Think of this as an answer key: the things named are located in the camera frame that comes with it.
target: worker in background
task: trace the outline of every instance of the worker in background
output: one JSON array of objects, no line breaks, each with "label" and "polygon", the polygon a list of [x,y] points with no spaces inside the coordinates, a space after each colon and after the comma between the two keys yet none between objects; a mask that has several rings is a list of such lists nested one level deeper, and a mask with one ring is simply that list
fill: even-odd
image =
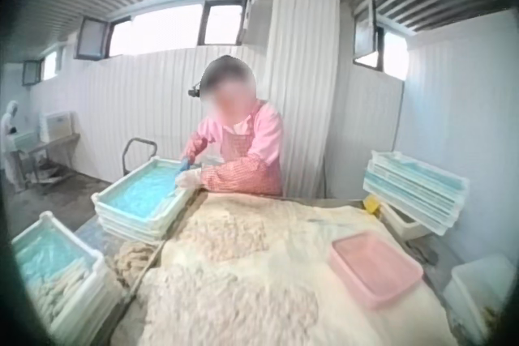
[{"label": "worker in background", "polygon": [[7,111],[2,116],[2,128],[0,129],[0,144],[2,147],[3,166],[6,172],[7,180],[15,186],[15,191],[22,189],[19,177],[19,169],[17,164],[16,152],[11,150],[11,139],[9,135],[16,132],[12,120],[18,111],[18,103],[14,100],[7,105]]},{"label": "worker in background", "polygon": [[212,113],[188,141],[181,170],[193,164],[208,143],[221,145],[224,163],[183,171],[177,187],[281,195],[281,116],[256,98],[251,68],[237,58],[220,57],[209,64],[199,88]]}]

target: pink container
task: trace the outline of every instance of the pink container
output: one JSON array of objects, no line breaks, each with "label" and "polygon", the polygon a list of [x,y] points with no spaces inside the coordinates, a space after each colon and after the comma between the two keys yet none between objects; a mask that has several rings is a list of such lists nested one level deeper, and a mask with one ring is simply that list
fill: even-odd
[{"label": "pink container", "polygon": [[419,263],[372,232],[332,242],[329,264],[350,293],[372,309],[395,301],[423,275]]}]

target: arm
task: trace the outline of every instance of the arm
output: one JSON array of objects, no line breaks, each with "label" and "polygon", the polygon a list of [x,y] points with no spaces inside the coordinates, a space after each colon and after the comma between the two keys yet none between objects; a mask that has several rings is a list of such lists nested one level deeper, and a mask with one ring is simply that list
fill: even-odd
[{"label": "arm", "polygon": [[208,143],[216,141],[217,132],[217,124],[210,117],[206,117],[198,125],[198,129],[191,135],[189,141],[187,141],[182,157],[186,157],[189,160],[189,164],[193,164],[195,158],[205,150]]},{"label": "arm", "polygon": [[202,169],[202,184],[208,190],[255,193],[268,175],[268,166],[279,158],[283,138],[281,116],[269,106],[258,112],[255,138],[246,156]]}]

